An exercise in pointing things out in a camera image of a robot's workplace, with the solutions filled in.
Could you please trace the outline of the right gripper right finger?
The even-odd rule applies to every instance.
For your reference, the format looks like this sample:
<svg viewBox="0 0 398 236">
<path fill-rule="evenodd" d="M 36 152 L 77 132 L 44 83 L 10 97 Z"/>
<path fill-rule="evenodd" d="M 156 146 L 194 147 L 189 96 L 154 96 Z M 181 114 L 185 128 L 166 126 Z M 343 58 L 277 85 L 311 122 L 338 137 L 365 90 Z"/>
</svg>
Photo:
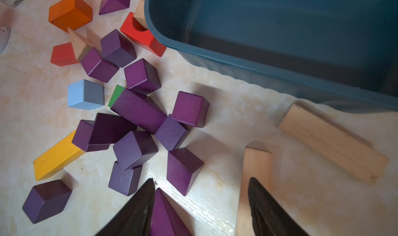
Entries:
<svg viewBox="0 0 398 236">
<path fill-rule="evenodd" d="M 249 181 L 248 199 L 256 236 L 308 236 L 254 177 Z"/>
</svg>

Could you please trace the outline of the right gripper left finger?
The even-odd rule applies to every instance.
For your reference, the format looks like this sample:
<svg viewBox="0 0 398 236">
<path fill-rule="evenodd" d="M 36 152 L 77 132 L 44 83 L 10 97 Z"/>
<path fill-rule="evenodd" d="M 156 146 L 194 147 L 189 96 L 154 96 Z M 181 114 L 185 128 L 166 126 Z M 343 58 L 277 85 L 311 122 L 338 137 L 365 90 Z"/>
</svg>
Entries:
<svg viewBox="0 0 398 236">
<path fill-rule="evenodd" d="M 148 179 L 98 236 L 148 236 L 153 214 L 155 185 Z"/>
</svg>

